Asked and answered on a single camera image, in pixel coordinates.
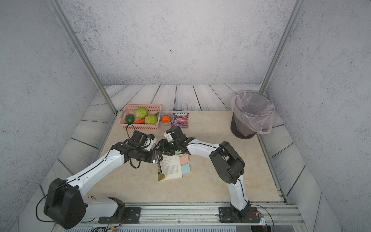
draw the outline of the snack bag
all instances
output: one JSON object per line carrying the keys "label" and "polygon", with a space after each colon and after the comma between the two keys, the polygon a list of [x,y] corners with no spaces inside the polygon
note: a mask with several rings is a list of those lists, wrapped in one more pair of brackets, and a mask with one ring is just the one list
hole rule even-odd
{"label": "snack bag", "polygon": [[173,113],[174,120],[171,127],[179,126],[180,128],[188,127],[188,113]]}

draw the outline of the book page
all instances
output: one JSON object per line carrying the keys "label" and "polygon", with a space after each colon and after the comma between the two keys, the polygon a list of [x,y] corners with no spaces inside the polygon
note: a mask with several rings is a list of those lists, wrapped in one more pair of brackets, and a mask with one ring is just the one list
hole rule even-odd
{"label": "book page", "polygon": [[180,167],[179,156],[163,155],[163,157],[164,159],[160,162],[161,172],[164,175],[164,178],[162,178],[162,180],[181,178],[182,169]]}

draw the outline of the carrot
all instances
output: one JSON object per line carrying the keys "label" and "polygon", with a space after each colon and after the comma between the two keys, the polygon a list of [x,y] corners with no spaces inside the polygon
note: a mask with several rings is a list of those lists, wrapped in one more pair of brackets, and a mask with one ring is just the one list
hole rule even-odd
{"label": "carrot", "polygon": [[134,124],[141,124],[141,123],[144,123],[144,121],[145,121],[145,118],[136,121]]}
{"label": "carrot", "polygon": [[161,122],[169,123],[169,122],[171,122],[171,119],[170,119],[169,116],[165,115],[165,116],[162,117]]}

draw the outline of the small bowl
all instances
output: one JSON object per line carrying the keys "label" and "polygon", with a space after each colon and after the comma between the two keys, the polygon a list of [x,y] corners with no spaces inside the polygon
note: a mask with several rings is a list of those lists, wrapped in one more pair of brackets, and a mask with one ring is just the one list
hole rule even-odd
{"label": "small bowl", "polygon": [[[170,122],[168,122],[168,123],[163,123],[162,121],[161,121],[161,119],[162,119],[162,117],[164,117],[164,116],[169,116],[170,117]],[[161,124],[163,124],[163,125],[165,125],[165,126],[170,126],[171,125],[171,123],[173,122],[173,120],[174,120],[174,115],[172,114],[172,113],[170,113],[170,112],[165,112],[165,113],[162,113],[161,114],[161,116],[160,116],[160,122],[161,122]]]}

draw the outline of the yellow sticky note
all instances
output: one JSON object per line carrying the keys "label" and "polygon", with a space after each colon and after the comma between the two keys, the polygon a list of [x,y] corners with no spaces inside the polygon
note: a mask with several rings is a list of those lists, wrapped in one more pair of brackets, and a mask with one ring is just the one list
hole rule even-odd
{"label": "yellow sticky note", "polygon": [[180,165],[185,165],[189,162],[188,155],[181,156],[179,159],[180,159]]}

